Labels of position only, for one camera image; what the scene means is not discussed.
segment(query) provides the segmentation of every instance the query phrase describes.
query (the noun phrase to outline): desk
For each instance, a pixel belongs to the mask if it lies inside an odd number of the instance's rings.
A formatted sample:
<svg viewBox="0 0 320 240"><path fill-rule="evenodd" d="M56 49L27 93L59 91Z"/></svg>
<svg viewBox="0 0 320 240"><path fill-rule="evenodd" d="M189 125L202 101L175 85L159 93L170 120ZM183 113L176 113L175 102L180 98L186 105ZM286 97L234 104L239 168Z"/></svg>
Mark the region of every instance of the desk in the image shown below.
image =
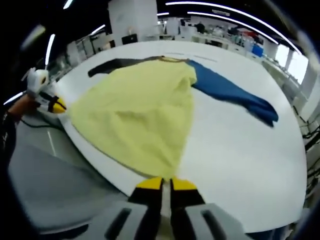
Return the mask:
<svg viewBox="0 0 320 240"><path fill-rule="evenodd" d="M222 44L222 48L223 48L223 49L228 49L228 46L229 46L229 45L234 45L231 41L229 41L229 40L226 39L226 38L218 37L218 36L213 36L213 35L210 35L210 34L202 34L202 33L199 33L199 32L194 32L194 33L192 34L192 37L194 37L194 38L200 38L200 39L205 39L205 40L208 40L208 41L219 42L219 43Z"/></svg>
<svg viewBox="0 0 320 240"><path fill-rule="evenodd" d="M279 228L298 220L307 183L304 144L290 104L261 64L206 44L137 42L87 59L57 83L57 91L68 107L106 77L97 74L88 78L91 68L114 58L160 55L199 62L266 99L279 115L279 121L270 128L243 107L192 89L193 126L176 175L193 182L207 203L215 203L237 218L247 233ZM130 195L135 185L145 179L95 149L65 114L59 118L84 157L120 191Z"/></svg>

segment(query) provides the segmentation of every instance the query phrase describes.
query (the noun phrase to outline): window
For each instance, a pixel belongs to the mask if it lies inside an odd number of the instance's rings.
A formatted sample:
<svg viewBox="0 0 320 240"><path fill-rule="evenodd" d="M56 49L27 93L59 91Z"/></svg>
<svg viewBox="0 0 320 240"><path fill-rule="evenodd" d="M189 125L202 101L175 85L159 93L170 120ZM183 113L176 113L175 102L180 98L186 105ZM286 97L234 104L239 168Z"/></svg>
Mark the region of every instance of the window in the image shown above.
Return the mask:
<svg viewBox="0 0 320 240"><path fill-rule="evenodd" d="M286 66L287 58L289 54L289 48L285 45L280 44L275 54L275 60L278 61L279 65Z"/></svg>
<svg viewBox="0 0 320 240"><path fill-rule="evenodd" d="M300 55L296 51L293 53L288 72L298 80L299 84L304 80L308 62L309 60L305 56Z"/></svg>

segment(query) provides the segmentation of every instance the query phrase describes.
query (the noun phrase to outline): yellow cloth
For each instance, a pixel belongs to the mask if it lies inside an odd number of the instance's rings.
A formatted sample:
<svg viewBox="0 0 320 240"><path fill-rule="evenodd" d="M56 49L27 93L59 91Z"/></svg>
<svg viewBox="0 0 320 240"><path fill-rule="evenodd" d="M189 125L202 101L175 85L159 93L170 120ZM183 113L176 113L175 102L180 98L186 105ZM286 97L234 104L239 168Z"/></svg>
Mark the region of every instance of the yellow cloth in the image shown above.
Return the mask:
<svg viewBox="0 0 320 240"><path fill-rule="evenodd" d="M193 67L152 60L113 71L68 114L100 151L143 174L171 178L193 118Z"/></svg>

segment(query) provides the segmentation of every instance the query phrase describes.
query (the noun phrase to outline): wall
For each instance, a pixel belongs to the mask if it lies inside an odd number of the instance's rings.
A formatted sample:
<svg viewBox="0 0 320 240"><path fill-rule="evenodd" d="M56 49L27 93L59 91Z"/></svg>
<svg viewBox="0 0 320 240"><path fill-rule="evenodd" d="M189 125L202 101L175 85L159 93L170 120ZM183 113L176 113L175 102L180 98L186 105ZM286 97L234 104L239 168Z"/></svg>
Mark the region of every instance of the wall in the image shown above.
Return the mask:
<svg viewBox="0 0 320 240"><path fill-rule="evenodd" d="M146 35L155 31L155 26L158 22L158 10L156 0L134 0L135 4L135 20L136 33L138 41L145 41Z"/></svg>
<svg viewBox="0 0 320 240"><path fill-rule="evenodd" d="M137 34L143 41L148 31L157 25L156 0L112 0L108 3L112 34L116 46L122 45L122 38Z"/></svg>

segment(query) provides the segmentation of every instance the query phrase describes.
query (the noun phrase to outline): ceiling light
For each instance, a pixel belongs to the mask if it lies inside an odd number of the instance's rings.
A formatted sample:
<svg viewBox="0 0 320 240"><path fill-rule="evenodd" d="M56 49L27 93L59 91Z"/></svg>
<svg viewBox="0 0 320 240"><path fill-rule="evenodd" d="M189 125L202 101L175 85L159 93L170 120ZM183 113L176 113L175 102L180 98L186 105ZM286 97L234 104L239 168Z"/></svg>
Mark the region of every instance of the ceiling light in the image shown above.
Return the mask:
<svg viewBox="0 0 320 240"><path fill-rule="evenodd" d="M20 92L20 93L18 93L17 95L15 95L15 96L13 96L13 97L11 97L11 98L9 98L3 105L6 105L6 104L8 104L8 103L10 103L10 102L12 102L13 100L15 100L15 99L17 99L17 98L19 98L20 96L22 96L22 94L24 94L23 92Z"/></svg>
<svg viewBox="0 0 320 240"><path fill-rule="evenodd" d="M163 13L158 13L157 16L164 16L164 15L169 15L168 12L163 12Z"/></svg>
<svg viewBox="0 0 320 240"><path fill-rule="evenodd" d="M253 31L256 31L257 33L261 34L262 36L266 37L267 39L269 39L270 41L274 42L275 44L279 44L279 42L277 42L276 40L274 40L272 37L268 36L267 34L263 33L262 31L254 28L253 26L249 26L248 24L245 24L241 21L237 21L234 20L232 18L226 17L226 16L220 16L220 15L216 15L216 14L210 14L210 13L203 13L203 12L196 12L196 11L188 11L188 14L195 14L195 15L203 15L203 16L210 16L210 17L215 17L215 18L219 18L219 19L224 19L224 20L228 20L237 24L241 24L249 29L252 29Z"/></svg>
<svg viewBox="0 0 320 240"><path fill-rule="evenodd" d="M27 36L27 38L23 41L21 45L21 50L24 51L28 47L30 47L38 37L40 37L44 32L46 31L46 28L42 25L37 25Z"/></svg>
<svg viewBox="0 0 320 240"><path fill-rule="evenodd" d="M102 26L98 27L96 30L94 30L90 35L95 34L96 32L98 32L99 30L103 29L106 25L103 24Z"/></svg>
<svg viewBox="0 0 320 240"><path fill-rule="evenodd" d="M51 47L52 47L52 44L54 42L54 39L55 39L55 34L52 34L50 36L50 39L49 39L49 43L48 43L48 47L46 49L46 54L45 54L45 65L47 66L48 63L49 63L49 57L50 57L50 52L51 52Z"/></svg>
<svg viewBox="0 0 320 240"><path fill-rule="evenodd" d="M228 6L224 6L224 5L219 5L219 4L214 4L214 3L207 3L207 2L197 2L197 1L174 1L174 2L167 2L165 5L183 5L183 4L193 4L193 5L204 5L204 6L210 6L210 7L215 7L215 8L220 8L220 9L226 9L238 14L242 14L248 18L251 18L253 20L256 20L257 22L265 25L266 27L268 27L269 29L271 29L272 31L274 31L276 34L278 34L280 37L282 37L288 44L290 44L291 47L294 48L294 50L296 50L299 54L302 55L301 51L287 38L285 37L281 32L279 32L278 30L276 30L274 27L270 26L268 23L260 20L259 18L252 16L244 11L240 11L237 10L235 8L232 7L228 7Z"/></svg>
<svg viewBox="0 0 320 240"><path fill-rule="evenodd" d="M63 9L67 9L72 4L73 0L66 1L65 5L63 6Z"/></svg>

